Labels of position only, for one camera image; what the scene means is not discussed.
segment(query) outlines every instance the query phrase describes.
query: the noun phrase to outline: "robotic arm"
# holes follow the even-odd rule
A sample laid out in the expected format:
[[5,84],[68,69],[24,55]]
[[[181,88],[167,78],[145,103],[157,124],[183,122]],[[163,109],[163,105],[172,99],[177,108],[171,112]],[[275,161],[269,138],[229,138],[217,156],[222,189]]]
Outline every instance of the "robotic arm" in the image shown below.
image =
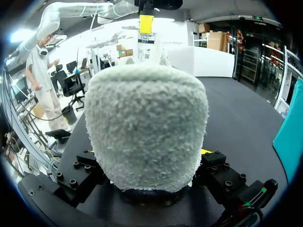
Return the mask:
[[35,33],[26,41],[22,42],[18,48],[9,56],[10,68],[23,64],[28,58],[29,52],[34,46],[47,35],[55,32],[60,26],[62,17],[85,17],[98,14],[98,23],[104,24],[135,13],[138,7],[123,0],[116,5],[112,3],[63,3],[55,2],[45,8],[42,14],[40,25]]

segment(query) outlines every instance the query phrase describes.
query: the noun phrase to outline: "pants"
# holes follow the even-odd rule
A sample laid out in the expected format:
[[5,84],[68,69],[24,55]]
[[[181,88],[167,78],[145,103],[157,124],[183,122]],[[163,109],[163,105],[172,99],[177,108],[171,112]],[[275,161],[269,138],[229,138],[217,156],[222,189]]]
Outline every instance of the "pants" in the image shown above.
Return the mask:
[[[54,119],[62,114],[60,103],[54,89],[46,92],[35,92],[35,94],[40,105],[44,108],[48,119]],[[69,128],[69,125],[63,116],[60,116],[55,120],[48,121],[48,123],[51,131],[58,129],[67,131]]]

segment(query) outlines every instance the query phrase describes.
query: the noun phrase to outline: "office chair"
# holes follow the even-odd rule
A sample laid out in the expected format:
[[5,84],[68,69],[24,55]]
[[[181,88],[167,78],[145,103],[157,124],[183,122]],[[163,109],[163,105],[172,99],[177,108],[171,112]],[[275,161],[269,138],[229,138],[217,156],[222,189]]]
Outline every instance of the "office chair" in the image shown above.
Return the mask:
[[83,105],[76,108],[76,111],[79,109],[84,108],[84,102],[81,100],[81,98],[84,98],[84,96],[77,96],[77,93],[82,91],[85,87],[85,84],[79,84],[78,80],[76,82],[72,81],[71,78],[65,79],[67,77],[65,71],[59,71],[57,72],[57,78],[59,81],[62,82],[62,89],[63,89],[63,95],[65,97],[73,96],[73,99],[71,100],[69,105],[74,105],[75,102],[80,102]]

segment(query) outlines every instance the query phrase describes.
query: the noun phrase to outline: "fuzzy gray object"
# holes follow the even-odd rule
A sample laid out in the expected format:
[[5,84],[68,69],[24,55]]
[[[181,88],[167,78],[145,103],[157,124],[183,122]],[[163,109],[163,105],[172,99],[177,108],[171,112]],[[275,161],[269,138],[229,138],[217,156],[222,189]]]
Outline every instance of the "fuzzy gray object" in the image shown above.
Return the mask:
[[183,71],[102,70],[89,82],[85,115],[96,159],[121,190],[177,192],[200,165],[208,102],[203,84]]

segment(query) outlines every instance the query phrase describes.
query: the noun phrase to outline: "yellow label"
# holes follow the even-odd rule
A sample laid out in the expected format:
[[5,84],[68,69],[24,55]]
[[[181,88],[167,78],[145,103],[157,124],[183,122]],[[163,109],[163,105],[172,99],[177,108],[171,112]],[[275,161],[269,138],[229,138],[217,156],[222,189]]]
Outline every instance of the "yellow label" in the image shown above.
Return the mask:
[[154,16],[140,15],[140,33],[151,34],[152,33],[152,20]]
[[201,154],[205,155],[205,153],[212,153],[212,151],[201,149]]

